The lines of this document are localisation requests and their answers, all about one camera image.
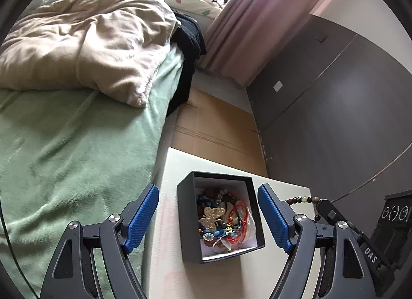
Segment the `gold butterfly brooch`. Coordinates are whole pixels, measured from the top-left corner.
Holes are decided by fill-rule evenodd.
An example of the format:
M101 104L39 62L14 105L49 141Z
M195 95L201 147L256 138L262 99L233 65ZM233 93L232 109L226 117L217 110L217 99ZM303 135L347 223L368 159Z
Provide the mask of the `gold butterfly brooch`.
M216 231L217 220L223 217L225 213L225 208L210 208L209 206L205 207L203 216L200 218L200 223L207 230Z

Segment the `beige duvet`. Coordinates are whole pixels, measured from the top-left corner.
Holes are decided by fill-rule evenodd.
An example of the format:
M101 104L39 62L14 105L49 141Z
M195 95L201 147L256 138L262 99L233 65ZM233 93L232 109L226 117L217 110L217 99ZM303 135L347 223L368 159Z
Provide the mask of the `beige duvet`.
M59 0L41 6L16 21L1 45L1 87L87 87L143 107L177 26L161 0Z

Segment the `dark wardrobe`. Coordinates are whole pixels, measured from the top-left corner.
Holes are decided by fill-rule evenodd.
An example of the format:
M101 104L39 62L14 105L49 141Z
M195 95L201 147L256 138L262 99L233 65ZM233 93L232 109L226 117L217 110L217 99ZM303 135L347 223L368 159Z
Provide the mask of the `dark wardrobe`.
M271 178L367 233L385 196L411 189L411 73L356 32L311 16L247 93Z

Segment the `green bed sheet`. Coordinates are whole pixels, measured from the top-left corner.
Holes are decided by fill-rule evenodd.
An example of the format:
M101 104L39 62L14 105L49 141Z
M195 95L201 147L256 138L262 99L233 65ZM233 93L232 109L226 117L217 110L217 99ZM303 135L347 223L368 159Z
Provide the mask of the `green bed sheet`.
M151 183L182 65L172 47L143 108L91 89L1 91L1 262L24 297L69 222L102 222Z

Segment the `cardboard floor sheets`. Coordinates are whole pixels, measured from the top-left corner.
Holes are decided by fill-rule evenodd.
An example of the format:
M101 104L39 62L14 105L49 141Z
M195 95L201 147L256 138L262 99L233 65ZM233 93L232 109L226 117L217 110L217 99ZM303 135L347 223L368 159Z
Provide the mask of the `cardboard floor sheets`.
M235 169L268 175L252 114L197 88L179 107L172 148Z

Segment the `blue knitted flower accessory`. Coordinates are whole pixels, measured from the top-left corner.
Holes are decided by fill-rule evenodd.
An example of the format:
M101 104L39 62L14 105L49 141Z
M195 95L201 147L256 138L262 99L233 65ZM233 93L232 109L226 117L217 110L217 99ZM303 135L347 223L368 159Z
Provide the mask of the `blue knitted flower accessory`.
M225 208L226 210L226 205L223 202L222 198L223 196L220 193L218 193L217 195L211 195L211 194L197 195L196 205L197 205L197 215L198 215L198 231L200 234L200 238L205 243L214 243L218 239L220 239L225 233L224 216L217 220L217 230L216 231L207 230L200 223L200 218L203 216L205 207L209 206L210 208Z

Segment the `black clothing on bed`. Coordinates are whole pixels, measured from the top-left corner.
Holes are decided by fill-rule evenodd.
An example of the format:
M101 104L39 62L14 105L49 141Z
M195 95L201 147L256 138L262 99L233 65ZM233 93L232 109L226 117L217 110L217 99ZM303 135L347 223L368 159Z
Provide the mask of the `black clothing on bed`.
M172 35L171 42L176 43L182 51L184 61L177 89L169 102L167 117L189 99L191 82L195 73L195 62L207 52L204 37L197 21L176 9L172 9L172 11L180 25Z

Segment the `patterned window seat cushion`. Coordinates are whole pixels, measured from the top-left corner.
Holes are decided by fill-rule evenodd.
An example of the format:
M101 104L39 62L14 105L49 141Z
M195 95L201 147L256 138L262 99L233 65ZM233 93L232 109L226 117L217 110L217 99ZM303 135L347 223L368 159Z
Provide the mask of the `patterned window seat cushion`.
M164 0L171 8L215 19L222 8L213 0Z

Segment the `black open jewelry box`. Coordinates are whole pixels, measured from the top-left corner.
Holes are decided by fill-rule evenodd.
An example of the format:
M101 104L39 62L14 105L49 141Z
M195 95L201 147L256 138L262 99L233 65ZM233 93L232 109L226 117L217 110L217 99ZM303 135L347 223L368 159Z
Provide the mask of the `black open jewelry box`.
M177 185L182 258L211 263L265 247L252 178L190 172Z

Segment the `pink right curtain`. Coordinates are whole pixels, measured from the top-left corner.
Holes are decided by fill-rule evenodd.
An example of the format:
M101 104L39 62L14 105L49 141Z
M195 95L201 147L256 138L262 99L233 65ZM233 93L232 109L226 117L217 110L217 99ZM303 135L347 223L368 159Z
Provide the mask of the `pink right curtain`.
M201 69L249 85L319 0L229 0L205 34Z

